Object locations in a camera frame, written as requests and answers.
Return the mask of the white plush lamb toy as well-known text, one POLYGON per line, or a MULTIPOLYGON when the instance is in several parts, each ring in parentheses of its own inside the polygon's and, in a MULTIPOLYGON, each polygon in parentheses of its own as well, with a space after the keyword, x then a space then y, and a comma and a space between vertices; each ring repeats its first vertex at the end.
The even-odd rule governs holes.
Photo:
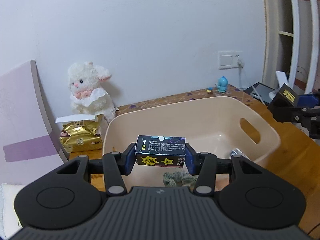
POLYGON ((68 68, 71 108, 75 114, 102 114, 107 122, 116 117, 116 107, 103 83, 111 73, 92 62, 74 63, 68 68))

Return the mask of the gold tissue pack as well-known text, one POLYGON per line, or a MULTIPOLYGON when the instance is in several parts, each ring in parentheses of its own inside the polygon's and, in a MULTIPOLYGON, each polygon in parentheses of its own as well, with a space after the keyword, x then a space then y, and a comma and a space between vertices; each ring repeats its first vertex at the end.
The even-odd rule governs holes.
POLYGON ((108 123, 103 114, 73 114, 56 118, 60 142, 67 153, 101 150, 108 123))

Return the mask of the dark grey laptop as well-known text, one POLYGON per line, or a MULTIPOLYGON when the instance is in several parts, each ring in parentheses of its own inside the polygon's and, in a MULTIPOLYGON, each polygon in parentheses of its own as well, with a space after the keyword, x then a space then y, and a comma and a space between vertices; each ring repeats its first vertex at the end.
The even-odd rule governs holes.
POLYGON ((253 85, 253 87, 248 87, 244 90, 246 94, 250 95, 260 102, 263 101, 263 103, 267 106, 272 101, 270 94, 274 96, 274 91, 275 90, 273 88, 268 87, 260 82, 257 82, 253 85))

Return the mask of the green scrunchie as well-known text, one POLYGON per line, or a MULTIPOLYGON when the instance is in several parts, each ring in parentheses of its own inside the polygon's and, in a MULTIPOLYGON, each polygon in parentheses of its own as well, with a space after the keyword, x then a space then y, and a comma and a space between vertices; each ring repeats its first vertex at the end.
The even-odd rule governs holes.
POLYGON ((166 187, 194 187, 198 176, 192 176, 185 171, 165 172, 163 174, 163 184, 166 187))

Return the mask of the white wardrobe shelf frame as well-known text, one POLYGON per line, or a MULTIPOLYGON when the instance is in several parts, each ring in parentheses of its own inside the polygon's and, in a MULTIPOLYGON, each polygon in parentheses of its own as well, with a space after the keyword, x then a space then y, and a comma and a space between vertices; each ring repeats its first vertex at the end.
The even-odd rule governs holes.
POLYGON ((319 90, 319 0, 264 0, 266 48, 263 83, 280 87, 284 73, 297 93, 319 90))

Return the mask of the white phone stand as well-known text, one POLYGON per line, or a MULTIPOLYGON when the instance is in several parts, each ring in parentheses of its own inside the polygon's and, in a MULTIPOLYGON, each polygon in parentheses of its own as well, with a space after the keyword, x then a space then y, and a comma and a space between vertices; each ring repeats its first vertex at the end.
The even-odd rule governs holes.
POLYGON ((276 96, 277 92, 281 89, 283 84, 289 86, 289 82, 288 82, 288 79, 287 79, 287 76, 286 76, 285 72, 276 71, 276 78, 277 78, 277 81, 278 81, 279 88, 276 89, 275 91, 272 91, 272 92, 269 93, 269 98, 271 100, 274 99, 274 97, 276 96))

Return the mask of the dark blue printed carton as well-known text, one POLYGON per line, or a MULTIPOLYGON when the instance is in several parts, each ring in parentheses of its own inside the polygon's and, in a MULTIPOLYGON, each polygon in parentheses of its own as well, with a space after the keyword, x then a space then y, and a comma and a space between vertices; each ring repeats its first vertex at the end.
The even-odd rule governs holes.
POLYGON ((182 167, 185 161, 185 137, 139 135, 135 155, 138 165, 182 167))

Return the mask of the beige plastic storage bin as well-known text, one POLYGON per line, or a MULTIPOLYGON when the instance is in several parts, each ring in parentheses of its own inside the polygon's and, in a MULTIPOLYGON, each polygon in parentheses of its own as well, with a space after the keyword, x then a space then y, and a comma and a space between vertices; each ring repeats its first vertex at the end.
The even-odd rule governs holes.
POLYGON ((196 152, 225 159, 238 148, 260 166, 280 146, 280 136, 258 113, 226 96, 122 114, 107 128, 103 154, 124 152, 139 135, 184 137, 196 152))

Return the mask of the pink purple headboard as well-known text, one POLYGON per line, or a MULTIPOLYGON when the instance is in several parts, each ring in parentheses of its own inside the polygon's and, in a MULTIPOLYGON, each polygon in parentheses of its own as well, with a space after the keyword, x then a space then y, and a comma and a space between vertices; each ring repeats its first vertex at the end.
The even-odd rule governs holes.
POLYGON ((1 76, 1 183, 27 185, 67 161, 50 125, 36 63, 1 76))

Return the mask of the blue cartoon figurine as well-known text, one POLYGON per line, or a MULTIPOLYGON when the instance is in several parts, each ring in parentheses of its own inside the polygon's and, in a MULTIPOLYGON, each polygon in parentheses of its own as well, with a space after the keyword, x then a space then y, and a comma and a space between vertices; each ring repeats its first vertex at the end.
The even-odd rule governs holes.
POLYGON ((220 93, 225 93, 227 91, 227 86, 228 80, 224 76, 220 77, 216 85, 217 91, 220 93))

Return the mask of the silver wrapped item in bin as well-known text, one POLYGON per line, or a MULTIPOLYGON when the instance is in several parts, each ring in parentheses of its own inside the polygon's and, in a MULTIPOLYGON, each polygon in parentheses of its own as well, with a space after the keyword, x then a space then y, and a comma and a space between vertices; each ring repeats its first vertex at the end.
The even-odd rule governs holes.
POLYGON ((244 157, 248 159, 248 157, 238 148, 231 150, 231 152, 229 153, 229 156, 244 157))

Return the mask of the black box yellow print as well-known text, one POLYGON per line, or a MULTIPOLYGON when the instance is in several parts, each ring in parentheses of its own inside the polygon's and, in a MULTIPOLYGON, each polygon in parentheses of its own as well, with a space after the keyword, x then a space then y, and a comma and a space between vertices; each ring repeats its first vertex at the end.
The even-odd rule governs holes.
POLYGON ((277 122, 294 122, 293 112, 298 105, 299 96, 287 84, 283 84, 268 106, 277 122))

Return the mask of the white wall switch socket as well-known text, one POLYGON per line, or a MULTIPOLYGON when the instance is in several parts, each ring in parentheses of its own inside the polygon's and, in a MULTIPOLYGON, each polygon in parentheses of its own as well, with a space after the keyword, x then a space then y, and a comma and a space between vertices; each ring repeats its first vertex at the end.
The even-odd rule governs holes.
POLYGON ((238 61, 242 59, 243 51, 218 51, 218 68, 234 69, 239 68, 238 61))

